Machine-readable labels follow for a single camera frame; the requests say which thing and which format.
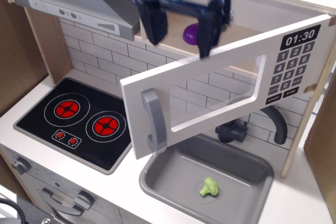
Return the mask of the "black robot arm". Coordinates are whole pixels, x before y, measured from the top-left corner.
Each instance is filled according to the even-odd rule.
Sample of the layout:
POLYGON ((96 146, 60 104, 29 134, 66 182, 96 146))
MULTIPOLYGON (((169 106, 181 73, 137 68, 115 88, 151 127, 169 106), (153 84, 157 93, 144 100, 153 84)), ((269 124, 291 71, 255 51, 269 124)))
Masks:
POLYGON ((167 35, 167 12, 192 16, 198 20, 196 44, 200 58, 218 44, 223 27, 231 21, 232 0, 133 0, 151 44, 167 35))

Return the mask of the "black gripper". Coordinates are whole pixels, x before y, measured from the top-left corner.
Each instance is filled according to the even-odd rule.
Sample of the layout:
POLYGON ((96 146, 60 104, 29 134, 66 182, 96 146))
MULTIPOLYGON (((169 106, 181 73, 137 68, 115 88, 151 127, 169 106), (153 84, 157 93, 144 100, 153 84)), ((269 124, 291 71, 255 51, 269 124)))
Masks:
POLYGON ((133 0, 151 44, 157 45, 167 34, 166 10, 198 19, 197 45, 200 58, 216 46, 226 24, 231 21, 231 0, 211 0, 206 6, 185 0, 133 0))

